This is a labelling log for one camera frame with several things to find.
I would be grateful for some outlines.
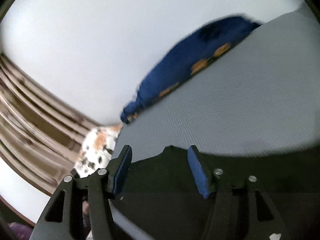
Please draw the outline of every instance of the mattress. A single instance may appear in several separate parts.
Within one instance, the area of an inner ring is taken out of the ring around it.
[[[266,155],[320,138],[320,26],[305,9],[282,15],[124,126],[133,162],[164,147]]]

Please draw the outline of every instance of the blue pillowcase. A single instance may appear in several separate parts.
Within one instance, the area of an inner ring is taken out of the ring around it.
[[[136,100],[123,109],[121,121],[129,123],[130,117],[207,67],[259,26],[240,16],[228,17],[201,27],[177,43],[141,82]]]

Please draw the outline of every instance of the textured fabric surface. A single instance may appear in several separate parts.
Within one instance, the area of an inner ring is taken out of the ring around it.
[[[133,160],[167,145],[220,155],[261,155],[320,138],[320,26],[280,16],[153,107],[119,136]]]
[[[207,67],[211,59],[238,44],[259,26],[241,16],[232,16],[202,26],[179,41],[142,80],[137,97],[123,109],[121,121],[130,123],[130,116]]]

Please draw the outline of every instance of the purple fabric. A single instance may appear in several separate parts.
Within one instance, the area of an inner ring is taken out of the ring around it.
[[[11,223],[9,224],[9,227],[19,240],[30,239],[32,233],[32,229],[30,227],[18,223]]]

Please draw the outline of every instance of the silver bolt head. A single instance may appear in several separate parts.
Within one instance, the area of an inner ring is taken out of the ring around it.
[[[217,175],[222,175],[223,174],[223,170],[222,169],[214,169],[213,171],[215,174]]]
[[[249,176],[249,181],[251,182],[256,182],[257,181],[257,178],[255,176]]]
[[[72,180],[72,177],[70,175],[65,176],[64,179],[63,179],[64,182],[69,182],[71,180]]]
[[[99,175],[104,175],[104,174],[106,174],[107,173],[107,170],[106,169],[100,169],[100,170],[98,170],[98,174]]]

